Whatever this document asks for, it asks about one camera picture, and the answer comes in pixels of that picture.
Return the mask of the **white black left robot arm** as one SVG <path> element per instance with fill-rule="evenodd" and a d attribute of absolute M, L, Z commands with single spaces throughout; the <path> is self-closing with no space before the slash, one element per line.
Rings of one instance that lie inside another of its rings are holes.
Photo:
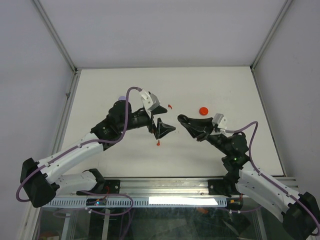
<path fill-rule="evenodd" d="M 167 113 L 167 109 L 160 105 L 147 113 L 143 107 L 132 111 L 131 104 L 125 100 L 116 101 L 104 120 L 67 149 L 38 161 L 31 157 L 25 160 L 19 189 L 25 191 L 27 200 L 35 208 L 43 207 L 57 195 L 85 192 L 101 194 L 105 179 L 96 168 L 77 174 L 67 175 L 66 172 L 117 144 L 125 131 L 146 127 L 156 140 L 175 131 L 174 126 L 163 123 L 160 118 L 154 121 L 154 115 L 164 113 Z"/>

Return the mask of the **black round charging case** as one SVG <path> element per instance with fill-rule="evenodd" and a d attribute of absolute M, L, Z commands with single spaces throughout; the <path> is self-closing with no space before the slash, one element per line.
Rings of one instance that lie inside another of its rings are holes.
<path fill-rule="evenodd" d="M 180 122 L 180 123 L 188 123 L 189 122 L 189 118 L 186 116 L 186 115 L 184 115 L 184 114 L 179 114 L 178 116 L 177 116 L 177 120 Z"/>

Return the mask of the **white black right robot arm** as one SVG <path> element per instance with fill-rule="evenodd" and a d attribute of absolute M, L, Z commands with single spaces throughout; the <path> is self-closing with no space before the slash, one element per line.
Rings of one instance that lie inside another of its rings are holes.
<path fill-rule="evenodd" d="M 257 121 L 230 130 L 221 113 L 203 119 L 180 114 L 177 120 L 193 139 L 207 141 L 225 155 L 222 163 L 227 170 L 223 177 L 226 192 L 250 197 L 276 217 L 295 240 L 320 235 L 320 208 L 316 198 L 309 192 L 300 193 L 288 187 L 254 163 L 253 141 L 247 141 L 244 131 L 251 126 L 257 128 Z"/>

